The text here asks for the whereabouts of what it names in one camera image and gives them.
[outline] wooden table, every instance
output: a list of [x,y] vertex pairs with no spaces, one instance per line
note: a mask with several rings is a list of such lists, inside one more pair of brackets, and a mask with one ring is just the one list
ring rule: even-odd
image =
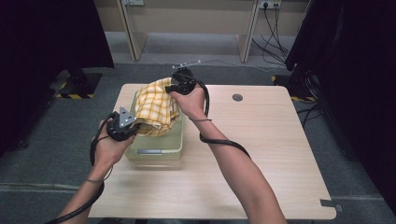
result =
[[[126,84],[115,105],[129,108],[143,84]],[[330,200],[288,92],[270,86],[207,86],[209,117],[244,146],[274,189],[287,219],[333,219]],[[233,95],[243,96],[236,102]],[[207,144],[185,120],[182,158],[139,164],[125,157],[114,167],[90,217],[245,219]]]

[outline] vr controller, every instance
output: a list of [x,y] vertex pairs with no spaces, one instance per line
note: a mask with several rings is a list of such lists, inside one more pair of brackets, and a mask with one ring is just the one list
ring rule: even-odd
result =
[[[176,91],[187,95],[195,88],[196,81],[193,80],[192,71],[186,67],[180,67],[172,74],[177,84],[165,87],[167,93]],[[124,107],[120,107],[120,113],[113,112],[110,117],[112,120],[107,124],[107,134],[112,139],[122,142],[132,135],[136,135],[140,128],[140,123],[134,125],[136,118]]]
[[125,141],[132,135],[136,135],[137,130],[140,128],[140,123],[133,125],[136,118],[122,106],[120,107],[120,113],[113,112],[111,118],[113,120],[107,124],[107,134],[118,142]]
[[165,87],[166,93],[176,91],[183,95],[188,95],[195,88],[196,81],[193,80],[192,71],[186,67],[178,68],[172,77],[178,82],[176,85],[170,85]]

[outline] gray carpet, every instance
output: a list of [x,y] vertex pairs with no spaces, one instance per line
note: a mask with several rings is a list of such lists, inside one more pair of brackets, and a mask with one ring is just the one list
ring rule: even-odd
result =
[[[273,74],[288,74],[285,69],[265,73],[231,66],[199,65],[191,70],[205,84],[224,85],[273,85]],[[43,223],[56,217],[74,193],[73,188],[90,170],[90,140],[98,121],[114,107],[121,86],[150,83],[169,77],[172,72],[171,65],[158,64],[116,64],[115,69],[89,71],[103,73],[93,99],[54,98],[27,138],[29,147],[9,151],[0,159],[0,224]],[[63,81],[64,73],[59,77]],[[312,106],[302,102],[294,105],[296,110]],[[315,223],[396,223],[361,165],[343,156],[323,116],[309,120],[305,133],[332,199],[344,208],[335,220]],[[122,223],[134,222],[123,220]],[[290,220],[290,223],[311,221]]]

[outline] yellow plaid cloth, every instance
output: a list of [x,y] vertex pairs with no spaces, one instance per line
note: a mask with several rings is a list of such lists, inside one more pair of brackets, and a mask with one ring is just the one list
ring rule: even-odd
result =
[[176,101],[165,92],[171,78],[157,80],[141,88],[134,97],[131,113],[142,123],[137,136],[161,136],[172,129],[180,112]]

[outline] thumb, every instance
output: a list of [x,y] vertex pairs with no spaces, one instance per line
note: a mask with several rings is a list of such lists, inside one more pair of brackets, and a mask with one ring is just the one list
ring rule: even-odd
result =
[[177,102],[178,102],[178,99],[179,99],[180,97],[182,97],[182,94],[178,93],[177,91],[171,91],[169,94],[170,94],[171,97],[174,98]]

